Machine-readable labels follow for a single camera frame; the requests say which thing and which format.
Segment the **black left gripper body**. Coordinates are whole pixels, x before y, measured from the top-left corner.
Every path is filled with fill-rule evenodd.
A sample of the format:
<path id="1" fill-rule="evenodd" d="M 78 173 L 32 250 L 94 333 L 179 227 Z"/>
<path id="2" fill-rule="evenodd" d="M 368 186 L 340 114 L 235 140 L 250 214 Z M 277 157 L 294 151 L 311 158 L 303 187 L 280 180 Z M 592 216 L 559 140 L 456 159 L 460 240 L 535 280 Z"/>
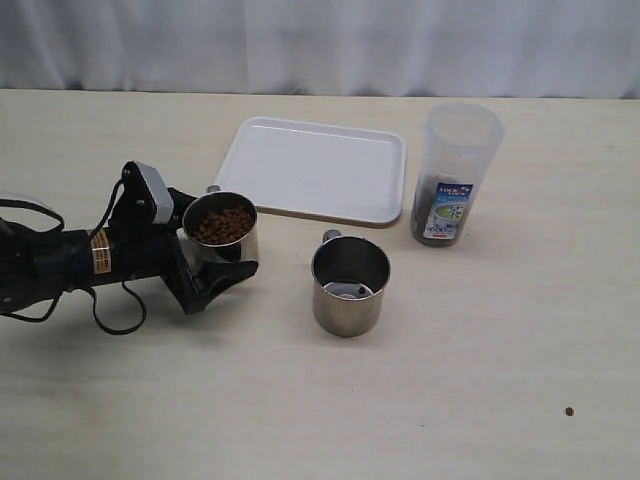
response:
<path id="1" fill-rule="evenodd" d="M 191 272 L 181 242 L 164 232 L 165 224 L 153 224 L 154 204 L 135 161 L 121 173 L 123 191 L 109 208 L 106 233 L 111 243 L 114 281 L 159 277 L 187 315 L 205 308 L 198 282 Z"/>

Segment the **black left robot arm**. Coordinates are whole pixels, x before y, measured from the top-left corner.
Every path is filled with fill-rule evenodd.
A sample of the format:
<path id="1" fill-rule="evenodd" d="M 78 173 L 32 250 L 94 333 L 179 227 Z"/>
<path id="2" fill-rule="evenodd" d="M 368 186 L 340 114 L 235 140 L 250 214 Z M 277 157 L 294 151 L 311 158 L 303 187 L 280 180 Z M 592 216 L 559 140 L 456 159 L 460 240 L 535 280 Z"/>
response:
<path id="1" fill-rule="evenodd" d="M 36 231 L 1 222 L 1 312 L 14 314 L 63 293 L 159 277 L 187 314 L 252 277 L 259 265 L 257 210 L 211 187 L 194 197 L 152 166 L 123 166 L 106 220 L 89 230 Z"/>

